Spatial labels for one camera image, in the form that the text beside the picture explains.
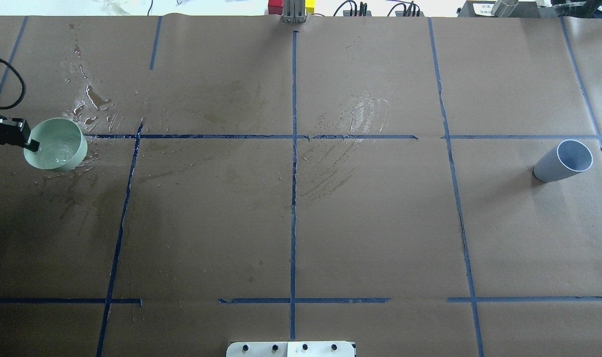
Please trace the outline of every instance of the red object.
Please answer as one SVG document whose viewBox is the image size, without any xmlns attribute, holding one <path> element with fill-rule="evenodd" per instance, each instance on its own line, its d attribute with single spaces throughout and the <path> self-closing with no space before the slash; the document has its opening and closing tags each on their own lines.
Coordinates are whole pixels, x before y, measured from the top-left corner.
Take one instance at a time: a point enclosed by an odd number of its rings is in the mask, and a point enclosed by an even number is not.
<svg viewBox="0 0 602 357">
<path fill-rule="evenodd" d="M 283 0 L 268 0 L 269 14 L 283 14 Z"/>
</svg>

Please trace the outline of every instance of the black wire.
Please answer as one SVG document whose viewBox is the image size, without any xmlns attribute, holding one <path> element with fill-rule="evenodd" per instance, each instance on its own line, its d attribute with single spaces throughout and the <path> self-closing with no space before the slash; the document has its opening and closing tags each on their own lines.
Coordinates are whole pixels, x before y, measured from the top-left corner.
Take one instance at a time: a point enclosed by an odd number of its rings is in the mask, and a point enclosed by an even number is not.
<svg viewBox="0 0 602 357">
<path fill-rule="evenodd" d="M 9 106 L 5 106 L 5 107 L 0 107 L 0 109 L 5 110 L 5 109 L 12 109 L 15 108 L 16 106 L 18 106 L 18 104 L 24 99 L 25 97 L 25 82 L 23 81 L 23 78 L 21 77 L 21 75 L 19 74 L 19 72 L 17 72 L 17 70 L 12 67 L 12 65 L 10 65 L 10 63 L 7 63 L 6 61 L 4 61 L 3 59 L 0 59 L 0 63 L 3 63 L 4 65 L 8 66 L 8 68 L 10 68 L 10 70 L 17 75 L 17 78 L 19 79 L 19 82 L 21 83 L 21 95 L 19 96 L 19 99 L 15 100 L 15 102 L 13 104 L 10 104 Z"/>
<path fill-rule="evenodd" d="M 393 12 L 393 9 L 395 9 L 398 6 L 404 6 L 404 11 L 402 12 L 402 16 L 404 16 L 404 14 L 407 12 L 407 5 L 404 2 L 398 2 L 397 4 L 393 5 L 393 7 L 389 10 L 389 14 L 387 14 L 387 17 L 391 16 L 391 13 Z"/>
<path fill-rule="evenodd" d="M 343 7 L 347 2 L 349 3 L 349 6 L 350 6 L 350 10 L 349 10 L 350 16 L 353 16 L 353 14 L 358 12 L 358 4 L 354 0 L 345 0 L 345 2 L 343 2 L 341 4 L 341 6 L 339 6 L 338 9 L 336 9 L 336 11 L 334 11 L 334 16 L 336 16 L 336 14 L 338 14 L 338 10 L 340 10 L 341 7 Z"/>
</svg>

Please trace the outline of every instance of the green bowl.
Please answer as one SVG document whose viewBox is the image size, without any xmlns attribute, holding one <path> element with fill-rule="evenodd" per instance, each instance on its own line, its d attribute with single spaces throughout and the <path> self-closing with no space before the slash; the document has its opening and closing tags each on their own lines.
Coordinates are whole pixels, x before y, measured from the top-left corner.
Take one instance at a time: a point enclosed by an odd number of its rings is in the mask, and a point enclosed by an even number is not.
<svg viewBox="0 0 602 357">
<path fill-rule="evenodd" d="M 41 170 L 69 171 L 79 165 L 87 154 L 87 140 L 72 120 L 52 118 L 38 124 L 30 139 L 40 143 L 37 152 L 24 149 L 25 160 Z"/>
</svg>

